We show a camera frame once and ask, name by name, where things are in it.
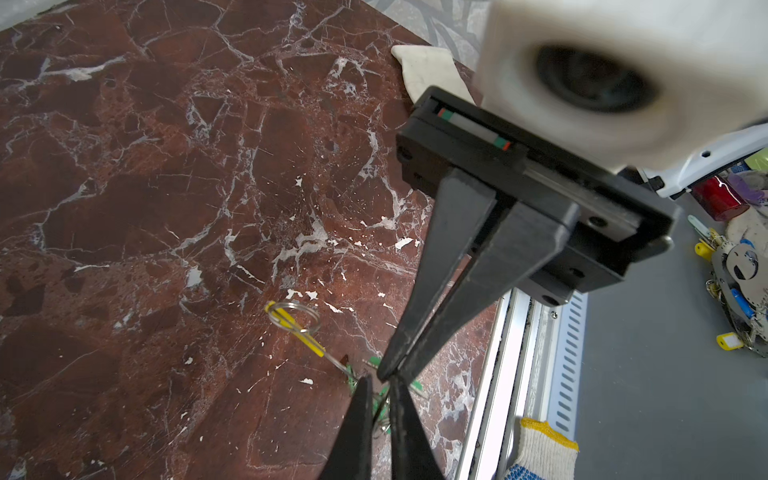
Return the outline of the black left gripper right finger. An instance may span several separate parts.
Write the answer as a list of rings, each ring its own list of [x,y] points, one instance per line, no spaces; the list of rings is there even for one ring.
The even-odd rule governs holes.
[[[392,478],[443,480],[408,385],[393,376],[389,386]]]

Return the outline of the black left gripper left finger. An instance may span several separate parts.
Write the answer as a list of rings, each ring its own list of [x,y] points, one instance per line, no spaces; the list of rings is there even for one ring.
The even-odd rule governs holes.
[[[357,383],[319,480],[370,480],[372,470],[373,383],[370,375]]]

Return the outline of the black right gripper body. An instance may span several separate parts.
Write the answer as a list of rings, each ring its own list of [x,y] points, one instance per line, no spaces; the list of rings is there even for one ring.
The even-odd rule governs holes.
[[[416,100],[397,148],[404,180],[430,197],[453,169],[490,187],[493,220],[517,202],[549,218],[577,206],[563,250],[519,285],[545,305],[619,283],[632,264],[674,245],[674,203],[439,87]]]

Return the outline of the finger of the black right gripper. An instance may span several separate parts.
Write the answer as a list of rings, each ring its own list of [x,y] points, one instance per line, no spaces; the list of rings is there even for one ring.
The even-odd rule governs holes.
[[[467,322],[558,255],[578,218],[573,202],[557,219],[521,202],[512,206],[398,363],[396,375],[414,380]]]
[[[454,169],[441,180],[415,283],[377,369],[379,380],[388,380],[416,345],[495,204],[494,190],[462,170]]]

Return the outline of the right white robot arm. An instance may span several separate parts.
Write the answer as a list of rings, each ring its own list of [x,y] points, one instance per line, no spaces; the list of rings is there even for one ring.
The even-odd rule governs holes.
[[[621,282],[672,246],[674,195],[763,149],[757,123],[638,184],[439,87],[397,134],[403,178],[434,201],[410,298],[378,368],[412,380],[466,323],[518,288],[550,306]]]

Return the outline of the cluttered objects pile background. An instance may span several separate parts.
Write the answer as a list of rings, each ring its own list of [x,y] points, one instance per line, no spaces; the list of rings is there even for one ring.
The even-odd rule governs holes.
[[[721,306],[731,331],[717,336],[725,351],[767,356],[767,150],[743,154],[695,183],[694,199],[718,232],[687,217],[698,235],[695,253],[711,265],[706,290]]]

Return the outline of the blue white work glove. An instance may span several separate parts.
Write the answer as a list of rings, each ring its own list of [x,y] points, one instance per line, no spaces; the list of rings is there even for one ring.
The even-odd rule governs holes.
[[[573,480],[579,445],[547,422],[521,420],[518,453],[504,480]]]

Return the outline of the beige sponge pad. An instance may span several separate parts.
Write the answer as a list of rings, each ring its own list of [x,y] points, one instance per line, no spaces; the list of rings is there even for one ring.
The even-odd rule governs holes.
[[[401,65],[404,86],[414,104],[432,86],[475,104],[449,50],[433,46],[395,45],[391,54]]]

